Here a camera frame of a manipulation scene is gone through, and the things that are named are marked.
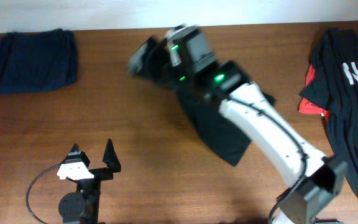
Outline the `black shorts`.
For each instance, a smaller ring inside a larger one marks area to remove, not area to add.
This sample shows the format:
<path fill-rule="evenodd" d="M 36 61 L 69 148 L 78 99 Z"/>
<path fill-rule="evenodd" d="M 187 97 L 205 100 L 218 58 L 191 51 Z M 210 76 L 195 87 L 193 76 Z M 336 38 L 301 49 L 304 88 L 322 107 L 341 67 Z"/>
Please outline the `black shorts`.
<path fill-rule="evenodd" d="M 176 92 L 186 117 L 200 139 L 221 159 L 235 167 L 252 140 L 212 106 L 186 90 Z"/>

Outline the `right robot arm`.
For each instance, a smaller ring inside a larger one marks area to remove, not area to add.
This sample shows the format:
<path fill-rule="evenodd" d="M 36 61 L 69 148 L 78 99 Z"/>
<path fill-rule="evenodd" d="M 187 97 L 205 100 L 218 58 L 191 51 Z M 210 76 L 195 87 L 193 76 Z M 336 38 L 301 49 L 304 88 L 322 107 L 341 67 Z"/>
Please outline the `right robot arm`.
<path fill-rule="evenodd" d="M 287 185 L 269 223 L 318 223 L 318 213 L 341 192 L 346 162 L 299 135 L 240 66 L 217 59 L 198 26 L 182 24 L 162 40 L 147 39 L 131 55 L 127 72 L 195 95 L 257 145 Z"/>

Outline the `black printed t-shirt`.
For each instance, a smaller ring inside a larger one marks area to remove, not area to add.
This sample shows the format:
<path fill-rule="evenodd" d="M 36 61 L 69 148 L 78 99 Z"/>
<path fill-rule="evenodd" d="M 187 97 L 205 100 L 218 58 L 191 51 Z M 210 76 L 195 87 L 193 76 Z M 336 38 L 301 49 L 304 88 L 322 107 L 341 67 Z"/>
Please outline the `black printed t-shirt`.
<path fill-rule="evenodd" d="M 347 180 L 358 197 L 357 34 L 353 30 L 326 30 L 310 62 L 315 78 L 300 95 L 330 113 L 328 140 L 335 155 L 347 162 Z"/>

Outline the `red garment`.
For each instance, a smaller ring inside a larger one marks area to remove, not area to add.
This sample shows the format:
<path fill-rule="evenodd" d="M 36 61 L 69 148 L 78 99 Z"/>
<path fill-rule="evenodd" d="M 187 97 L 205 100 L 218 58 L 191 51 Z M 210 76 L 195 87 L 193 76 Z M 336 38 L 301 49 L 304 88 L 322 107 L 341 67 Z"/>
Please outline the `red garment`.
<path fill-rule="evenodd" d="M 308 86 L 314 79 L 315 79 L 315 69 L 312 65 L 309 66 L 308 71 L 305 76 L 305 86 Z M 302 114 L 308 114 L 308 115 L 317 115 L 320 114 L 326 122 L 328 122 L 330 112 L 326 111 L 316 105 L 314 105 L 312 102 L 307 100 L 306 98 L 302 98 L 300 101 L 300 104 L 298 106 L 298 112 Z"/>

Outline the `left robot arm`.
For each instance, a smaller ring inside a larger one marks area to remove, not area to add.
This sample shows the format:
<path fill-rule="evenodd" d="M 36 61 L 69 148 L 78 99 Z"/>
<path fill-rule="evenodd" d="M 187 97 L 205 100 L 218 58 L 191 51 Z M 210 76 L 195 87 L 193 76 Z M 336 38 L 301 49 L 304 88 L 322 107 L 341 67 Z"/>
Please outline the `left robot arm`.
<path fill-rule="evenodd" d="M 64 158 L 57 175 L 61 180 L 76 184 L 76 190 L 62 197 L 58 212 L 64 224 L 98 224 L 101 183 L 113 180 L 114 174 L 121 171 L 111 139 L 107 140 L 102 162 L 105 167 L 89 169 L 90 160 L 79 145 L 74 144 Z"/>

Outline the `folded navy blue garment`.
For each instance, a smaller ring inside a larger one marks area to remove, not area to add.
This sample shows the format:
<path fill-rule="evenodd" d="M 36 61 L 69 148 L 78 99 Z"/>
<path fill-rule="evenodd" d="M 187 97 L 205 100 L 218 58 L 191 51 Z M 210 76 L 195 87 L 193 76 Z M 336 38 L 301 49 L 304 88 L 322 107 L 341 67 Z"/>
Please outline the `folded navy blue garment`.
<path fill-rule="evenodd" d="M 0 95 L 54 91 L 77 81 L 78 49 L 70 30 L 10 32 L 0 40 Z"/>

